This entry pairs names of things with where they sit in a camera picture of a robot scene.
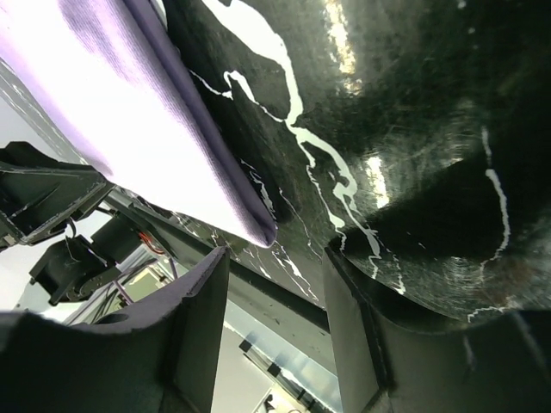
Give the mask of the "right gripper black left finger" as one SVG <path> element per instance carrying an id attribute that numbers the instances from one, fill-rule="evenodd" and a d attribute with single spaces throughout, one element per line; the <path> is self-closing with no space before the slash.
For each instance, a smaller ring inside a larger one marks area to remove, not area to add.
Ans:
<path id="1" fill-rule="evenodd" d="M 94 324 L 1 316 L 4 412 L 208 412 L 226 310 L 229 254 Z"/>

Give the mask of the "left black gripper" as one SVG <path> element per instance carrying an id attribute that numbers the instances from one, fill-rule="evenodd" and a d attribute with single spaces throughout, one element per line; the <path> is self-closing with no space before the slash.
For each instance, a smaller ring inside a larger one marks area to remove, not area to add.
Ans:
<path id="1" fill-rule="evenodd" d="M 1 247 L 36 245 L 88 217 L 108 194 L 89 165 L 55 160 L 28 142 L 1 150 Z"/>

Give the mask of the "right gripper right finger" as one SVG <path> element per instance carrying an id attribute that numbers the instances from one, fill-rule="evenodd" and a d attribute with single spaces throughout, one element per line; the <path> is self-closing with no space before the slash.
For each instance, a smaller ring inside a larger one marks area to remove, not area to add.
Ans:
<path id="1" fill-rule="evenodd" d="M 344 411 L 549 411 L 548 311 L 465 324 L 371 279 L 331 249 L 323 280 Z"/>

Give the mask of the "purple t shirt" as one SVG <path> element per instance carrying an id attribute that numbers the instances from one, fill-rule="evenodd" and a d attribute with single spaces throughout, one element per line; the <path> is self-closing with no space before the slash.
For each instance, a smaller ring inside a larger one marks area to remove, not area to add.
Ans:
<path id="1" fill-rule="evenodd" d="M 1 57 L 79 155 L 148 202 L 268 248 L 276 224 L 147 1 L 4 1 Z"/>

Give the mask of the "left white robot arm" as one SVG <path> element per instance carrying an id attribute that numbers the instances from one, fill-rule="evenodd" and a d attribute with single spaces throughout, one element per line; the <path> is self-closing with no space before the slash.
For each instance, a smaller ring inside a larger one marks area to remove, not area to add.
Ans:
<path id="1" fill-rule="evenodd" d="M 89 165 L 55 160 L 28 142 L 1 150 L 1 249 L 35 246 L 100 211 L 113 184 Z M 118 279 L 117 268 L 139 246 L 161 253 L 145 228 L 118 211 L 90 239 L 73 232 L 47 248 L 29 274 L 50 305 L 82 302 Z"/>

